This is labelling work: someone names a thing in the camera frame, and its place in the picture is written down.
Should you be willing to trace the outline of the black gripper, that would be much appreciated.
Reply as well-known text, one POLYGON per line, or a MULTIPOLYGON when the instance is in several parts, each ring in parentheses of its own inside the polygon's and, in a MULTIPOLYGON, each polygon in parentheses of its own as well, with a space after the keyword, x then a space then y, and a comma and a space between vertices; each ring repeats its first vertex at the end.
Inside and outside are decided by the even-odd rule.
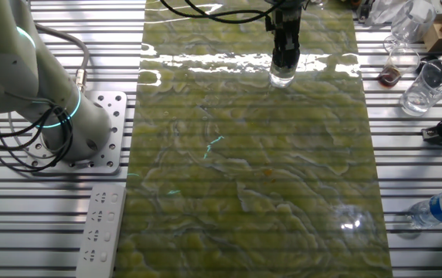
POLYGON ((287 67, 295 69, 300 57, 298 33, 303 0, 266 0, 266 2, 272 8, 265 19, 266 30, 274 34, 272 62, 277 67, 284 67, 284 51, 286 50, 287 67))

